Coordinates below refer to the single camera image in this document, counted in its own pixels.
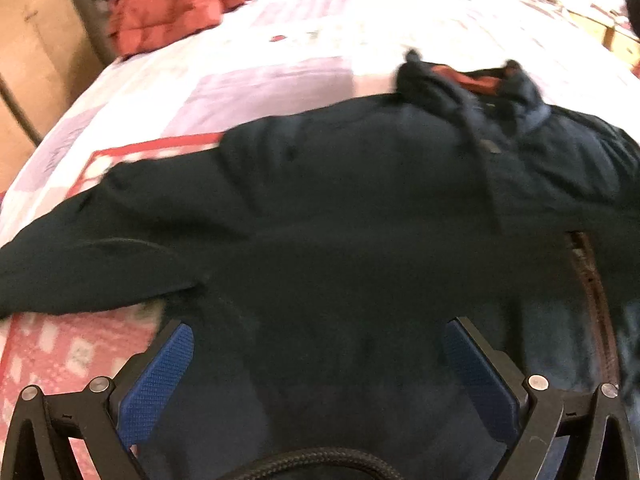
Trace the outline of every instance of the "jacket collar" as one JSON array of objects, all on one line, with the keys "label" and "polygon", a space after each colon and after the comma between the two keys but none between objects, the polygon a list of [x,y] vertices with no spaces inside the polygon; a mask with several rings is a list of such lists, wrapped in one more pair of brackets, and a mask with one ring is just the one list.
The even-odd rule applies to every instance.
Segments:
[{"label": "jacket collar", "polygon": [[398,69],[396,92],[406,101],[453,122],[484,121],[482,102],[495,105],[497,118],[515,123],[515,134],[528,133],[540,126],[550,115],[540,91],[520,65],[509,61],[505,67],[467,72],[471,78],[497,77],[495,95],[480,97],[459,83],[432,69],[435,63],[423,62],[415,50],[405,55],[406,62]]}]

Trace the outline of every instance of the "jacket zipper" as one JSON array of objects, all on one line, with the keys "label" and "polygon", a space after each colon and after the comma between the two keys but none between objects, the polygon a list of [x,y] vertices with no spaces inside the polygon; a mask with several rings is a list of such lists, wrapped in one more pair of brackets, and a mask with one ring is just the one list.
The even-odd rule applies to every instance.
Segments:
[{"label": "jacket zipper", "polygon": [[587,299],[591,333],[600,366],[600,380],[619,386],[620,364],[618,363],[616,337],[609,314],[609,303],[607,303],[600,273],[596,266],[593,248],[584,232],[572,231],[568,235],[571,242],[572,262]]}]

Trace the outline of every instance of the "metal screw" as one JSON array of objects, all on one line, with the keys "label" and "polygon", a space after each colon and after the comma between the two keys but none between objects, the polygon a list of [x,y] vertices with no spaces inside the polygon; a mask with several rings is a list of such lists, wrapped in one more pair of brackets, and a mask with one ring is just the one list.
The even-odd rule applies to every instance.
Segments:
[{"label": "metal screw", "polygon": [[33,399],[33,397],[35,397],[38,394],[38,389],[35,386],[27,386],[22,393],[20,394],[20,396],[22,397],[22,400],[31,400]]},{"label": "metal screw", "polygon": [[94,394],[99,394],[103,392],[109,387],[109,378],[107,377],[96,377],[95,379],[91,379],[89,383],[89,389]]},{"label": "metal screw", "polygon": [[529,378],[529,386],[531,386],[534,390],[543,392],[549,387],[549,381],[547,381],[546,378],[542,375],[532,375]]},{"label": "metal screw", "polygon": [[602,394],[609,399],[615,399],[618,396],[618,389],[613,384],[604,383],[600,389]]}]

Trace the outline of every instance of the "orange garment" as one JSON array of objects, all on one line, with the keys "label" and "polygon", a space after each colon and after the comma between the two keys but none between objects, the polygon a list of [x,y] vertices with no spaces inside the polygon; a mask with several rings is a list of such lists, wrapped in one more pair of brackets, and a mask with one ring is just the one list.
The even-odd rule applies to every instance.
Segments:
[{"label": "orange garment", "polygon": [[458,83],[462,88],[473,92],[474,94],[482,95],[496,95],[498,86],[502,79],[492,76],[481,76],[478,79],[474,79],[463,73],[457,72],[448,65],[436,65],[432,70],[447,79]]},{"label": "orange garment", "polygon": [[246,0],[117,0],[109,35],[121,56],[150,52],[215,27]]}]

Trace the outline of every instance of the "patterned bedsheet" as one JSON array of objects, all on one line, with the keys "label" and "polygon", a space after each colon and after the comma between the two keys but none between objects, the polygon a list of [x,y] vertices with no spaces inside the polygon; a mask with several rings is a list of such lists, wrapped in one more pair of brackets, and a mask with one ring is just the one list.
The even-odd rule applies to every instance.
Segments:
[{"label": "patterned bedsheet", "polygon": [[[640,80],[540,1],[259,0],[225,15],[218,28],[104,70],[8,190],[0,212],[0,245],[59,203],[96,150],[224,132],[266,115],[387,92],[409,48],[425,60],[462,71],[516,59],[547,102],[598,115],[640,140]],[[127,355],[144,348],[140,334],[148,339],[149,325],[158,320],[140,317],[140,312],[74,318],[75,339],[68,352],[76,353],[52,357],[59,368],[48,368],[51,391],[45,393],[82,388],[89,380],[87,370],[95,372],[87,362],[98,347],[84,341],[83,330],[98,331]],[[17,325],[14,329],[33,336],[45,353],[57,348],[55,339],[65,330],[55,319],[28,315]],[[7,325],[0,329],[0,346],[6,330]],[[137,334],[136,348],[129,344],[132,334]],[[76,366],[78,359],[83,366]],[[4,355],[0,368],[4,385],[45,379],[20,356]],[[65,384],[56,381],[55,370],[62,368]],[[15,397],[0,402],[1,450]]]}]

